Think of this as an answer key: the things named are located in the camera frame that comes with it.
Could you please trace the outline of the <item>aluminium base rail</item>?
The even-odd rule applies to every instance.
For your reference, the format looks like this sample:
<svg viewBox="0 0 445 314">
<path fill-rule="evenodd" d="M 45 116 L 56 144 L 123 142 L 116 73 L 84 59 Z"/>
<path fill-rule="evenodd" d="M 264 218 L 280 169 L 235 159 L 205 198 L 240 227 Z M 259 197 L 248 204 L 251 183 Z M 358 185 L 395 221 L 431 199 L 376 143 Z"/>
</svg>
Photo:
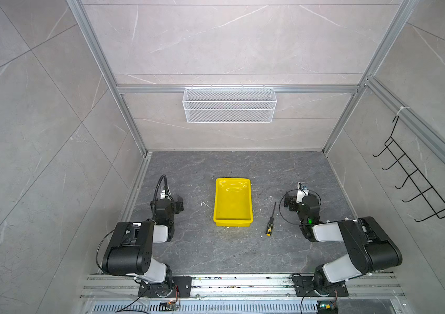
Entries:
<svg viewBox="0 0 445 314">
<path fill-rule="evenodd" d="M 75 313 L 412 313 L 391 272 L 335 284 L 322 293 L 313 276 L 299 273 L 183 274 L 157 296 L 131 277 L 91 275 Z"/>
</svg>

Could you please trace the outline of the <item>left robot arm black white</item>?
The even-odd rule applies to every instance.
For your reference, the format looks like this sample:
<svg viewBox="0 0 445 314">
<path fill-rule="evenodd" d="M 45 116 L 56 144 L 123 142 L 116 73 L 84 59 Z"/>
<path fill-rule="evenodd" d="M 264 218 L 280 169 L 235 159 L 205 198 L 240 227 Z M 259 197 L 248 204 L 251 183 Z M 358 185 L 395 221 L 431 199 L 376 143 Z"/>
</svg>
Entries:
<svg viewBox="0 0 445 314">
<path fill-rule="evenodd" d="M 108 233 L 111 238 L 96 264 L 106 275 L 132 276 L 156 290 L 171 290 L 171 268 L 153 258 L 153 245 L 167 243 L 175 233 L 175 215 L 184 210 L 182 197 L 165 192 L 150 203 L 155 219 L 143 222 L 119 222 Z"/>
</svg>

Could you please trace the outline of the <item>black yellow handled screwdriver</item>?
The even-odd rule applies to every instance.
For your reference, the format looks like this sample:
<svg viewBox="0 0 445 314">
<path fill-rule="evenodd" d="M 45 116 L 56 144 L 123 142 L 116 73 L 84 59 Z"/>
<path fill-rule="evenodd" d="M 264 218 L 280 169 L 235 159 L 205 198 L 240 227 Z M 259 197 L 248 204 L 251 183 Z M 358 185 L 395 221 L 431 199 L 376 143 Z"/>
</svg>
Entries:
<svg viewBox="0 0 445 314">
<path fill-rule="evenodd" d="M 271 214 L 271 216 L 268 219 L 268 223 L 267 223 L 267 226 L 266 226 L 266 235 L 267 236 L 271 236 L 272 233 L 273 233 L 274 219 L 275 219 L 274 216 L 275 216 L 276 207 L 277 207 L 277 202 L 274 203 L 272 214 Z"/>
</svg>

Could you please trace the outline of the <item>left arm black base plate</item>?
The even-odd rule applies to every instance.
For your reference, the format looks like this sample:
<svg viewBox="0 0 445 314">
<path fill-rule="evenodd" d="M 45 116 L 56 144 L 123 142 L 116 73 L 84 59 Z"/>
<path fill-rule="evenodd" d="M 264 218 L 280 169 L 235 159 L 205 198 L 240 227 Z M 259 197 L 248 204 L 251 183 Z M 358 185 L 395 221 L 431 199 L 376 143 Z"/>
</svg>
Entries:
<svg viewBox="0 0 445 314">
<path fill-rule="evenodd" d="M 137 295 L 149 298 L 189 298 L 192 280 L 190 276 L 173 276 L 157 284 L 141 281 Z"/>
</svg>

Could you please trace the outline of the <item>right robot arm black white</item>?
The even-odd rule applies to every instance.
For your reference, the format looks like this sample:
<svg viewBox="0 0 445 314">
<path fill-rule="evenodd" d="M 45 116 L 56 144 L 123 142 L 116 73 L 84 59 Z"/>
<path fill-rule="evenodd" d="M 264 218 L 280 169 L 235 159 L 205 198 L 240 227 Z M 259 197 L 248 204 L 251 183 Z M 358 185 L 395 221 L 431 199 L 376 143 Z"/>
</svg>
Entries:
<svg viewBox="0 0 445 314">
<path fill-rule="evenodd" d="M 280 208 L 297 214 L 294 222 L 311 243 L 339 242 L 347 253 L 315 268 L 309 293 L 328 296 L 340 290 L 346 281 L 402 264 L 403 256 L 373 217 L 323 222 L 320 219 L 321 197 L 305 183 L 285 192 Z"/>
</svg>

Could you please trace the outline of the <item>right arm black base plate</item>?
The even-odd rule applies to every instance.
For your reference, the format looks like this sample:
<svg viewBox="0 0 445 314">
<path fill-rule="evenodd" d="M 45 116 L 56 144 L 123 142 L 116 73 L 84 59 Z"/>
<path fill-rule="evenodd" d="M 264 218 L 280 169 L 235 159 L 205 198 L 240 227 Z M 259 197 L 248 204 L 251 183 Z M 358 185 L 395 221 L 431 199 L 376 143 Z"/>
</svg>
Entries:
<svg viewBox="0 0 445 314">
<path fill-rule="evenodd" d="M 298 273 L 292 274 L 291 280 L 298 297 L 348 297 L 349 295 L 344 281 L 330 283 L 321 276 L 303 276 Z"/>
</svg>

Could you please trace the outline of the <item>yellow plastic bin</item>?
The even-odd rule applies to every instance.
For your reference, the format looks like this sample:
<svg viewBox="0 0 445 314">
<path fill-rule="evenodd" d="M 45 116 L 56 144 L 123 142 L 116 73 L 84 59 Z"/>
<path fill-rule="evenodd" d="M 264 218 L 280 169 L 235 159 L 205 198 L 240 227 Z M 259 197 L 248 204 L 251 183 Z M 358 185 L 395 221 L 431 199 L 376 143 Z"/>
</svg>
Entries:
<svg viewBox="0 0 445 314">
<path fill-rule="evenodd" d="M 251 180 L 218 178 L 215 181 L 213 221 L 223 227 L 249 227 L 254 221 Z"/>
</svg>

